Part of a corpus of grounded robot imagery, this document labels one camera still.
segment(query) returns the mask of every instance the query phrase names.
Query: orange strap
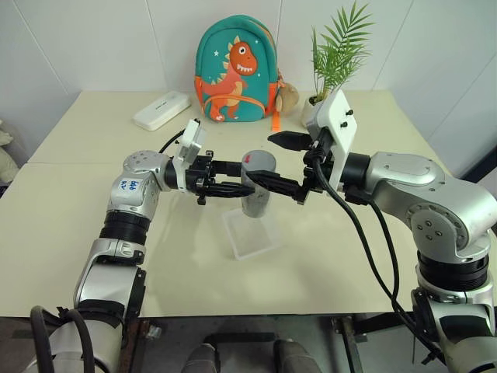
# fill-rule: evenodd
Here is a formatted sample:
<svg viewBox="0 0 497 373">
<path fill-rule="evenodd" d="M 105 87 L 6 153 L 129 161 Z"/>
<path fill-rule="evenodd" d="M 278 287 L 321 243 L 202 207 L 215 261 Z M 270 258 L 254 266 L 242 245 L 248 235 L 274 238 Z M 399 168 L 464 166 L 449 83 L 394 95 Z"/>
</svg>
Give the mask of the orange strap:
<svg viewBox="0 0 497 373">
<path fill-rule="evenodd" d="M 238 95 L 214 95 L 206 99 L 205 103 L 203 103 L 202 106 L 202 113 L 205 113 L 205 108 L 207 107 L 207 104 L 212 101 L 213 99 L 237 99 L 238 101 L 245 101 L 246 103 L 253 103 L 254 105 L 257 105 L 262 109 L 263 112 L 266 112 L 266 108 L 264 105 L 256 100 L 253 99 L 252 97 L 245 97 L 245 96 L 238 96 Z"/>
<path fill-rule="evenodd" d="M 271 121 L 271 131 L 272 132 L 280 132 L 281 131 L 280 112 L 277 110 L 274 110 L 274 112 L 273 112 L 273 119 Z"/>
</svg>

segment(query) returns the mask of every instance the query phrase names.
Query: dinosaur backpack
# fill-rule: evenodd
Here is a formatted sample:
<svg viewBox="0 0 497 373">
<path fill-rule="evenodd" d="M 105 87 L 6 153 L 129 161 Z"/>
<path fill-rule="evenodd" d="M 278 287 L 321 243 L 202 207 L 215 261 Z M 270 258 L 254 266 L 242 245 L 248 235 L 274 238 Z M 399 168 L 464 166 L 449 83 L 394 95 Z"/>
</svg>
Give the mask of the dinosaur backpack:
<svg viewBox="0 0 497 373">
<path fill-rule="evenodd" d="M 195 90 L 207 117 L 218 122 L 262 119 L 274 111 L 276 46 L 249 16 L 231 16 L 203 35 L 195 62 Z"/>
</svg>

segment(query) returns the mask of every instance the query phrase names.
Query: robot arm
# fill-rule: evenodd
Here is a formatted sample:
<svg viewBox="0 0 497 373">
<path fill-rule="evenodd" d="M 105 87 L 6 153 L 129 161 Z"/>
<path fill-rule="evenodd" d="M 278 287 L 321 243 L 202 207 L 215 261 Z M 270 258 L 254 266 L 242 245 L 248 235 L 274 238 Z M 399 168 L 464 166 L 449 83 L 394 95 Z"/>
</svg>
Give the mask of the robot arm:
<svg viewBox="0 0 497 373">
<path fill-rule="evenodd" d="M 74 293 L 74 308 L 83 316 L 89 332 L 94 371 L 118 369 L 126 325 L 140 314 L 146 272 L 144 262 L 148 227 L 161 192 L 179 190 L 206 197 L 244 197 L 254 192 L 240 183 L 216 183 L 215 176 L 241 176 L 240 162 L 213 160 L 214 153 L 198 155 L 205 131 L 191 120 L 173 159 L 152 151 L 126 158 L 123 173 L 110 192 L 104 227 L 92 248 Z M 64 322 L 50 336 L 55 372 L 83 371 L 83 347 L 74 322 Z M 34 360 L 26 372 L 38 371 Z"/>
<path fill-rule="evenodd" d="M 322 192 L 313 169 L 318 159 L 330 186 L 337 190 L 342 183 L 348 202 L 365 204 L 365 195 L 403 221 L 418 248 L 416 329 L 440 345 L 451 372 L 497 371 L 493 281 L 487 271 L 497 202 L 482 187 L 446 175 L 431 159 L 350 153 L 355 130 L 353 111 L 338 92 L 315 108 L 309 134 L 269 137 L 284 148 L 306 151 L 301 185 L 267 171 L 248 177 L 303 204 L 309 191 Z"/>
</svg>

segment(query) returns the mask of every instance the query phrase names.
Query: white power bank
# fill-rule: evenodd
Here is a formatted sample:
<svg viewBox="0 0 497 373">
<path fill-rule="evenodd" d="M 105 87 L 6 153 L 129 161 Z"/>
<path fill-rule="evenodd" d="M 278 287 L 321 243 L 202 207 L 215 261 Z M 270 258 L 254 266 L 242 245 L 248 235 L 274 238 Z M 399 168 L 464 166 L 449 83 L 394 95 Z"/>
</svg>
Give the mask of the white power bank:
<svg viewBox="0 0 497 373">
<path fill-rule="evenodd" d="M 171 91 L 134 114 L 137 126 L 155 131 L 190 106 L 188 95 Z"/>
</svg>

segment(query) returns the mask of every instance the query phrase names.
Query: orange dinosaur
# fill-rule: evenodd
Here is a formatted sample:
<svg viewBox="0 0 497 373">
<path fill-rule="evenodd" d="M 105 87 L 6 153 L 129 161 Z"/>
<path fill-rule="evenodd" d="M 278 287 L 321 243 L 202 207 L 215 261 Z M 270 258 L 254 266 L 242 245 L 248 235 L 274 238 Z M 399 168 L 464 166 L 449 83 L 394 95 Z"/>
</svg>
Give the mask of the orange dinosaur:
<svg viewBox="0 0 497 373">
<path fill-rule="evenodd" d="M 241 96 L 247 83 L 242 80 L 241 75 L 252 75 L 257 69 L 257 60 L 255 59 L 250 47 L 247 43 L 240 41 L 236 36 L 233 44 L 228 43 L 229 53 L 224 57 L 229 61 L 223 61 L 223 66 L 226 72 L 209 84 L 202 81 L 202 91 L 209 96 L 215 95 L 236 95 Z M 221 109 L 228 106 L 228 116 L 232 119 L 237 119 L 235 116 L 240 100 L 238 99 L 212 99 L 210 101 L 210 117 L 215 121 L 222 122 L 224 115 L 221 114 Z"/>
</svg>

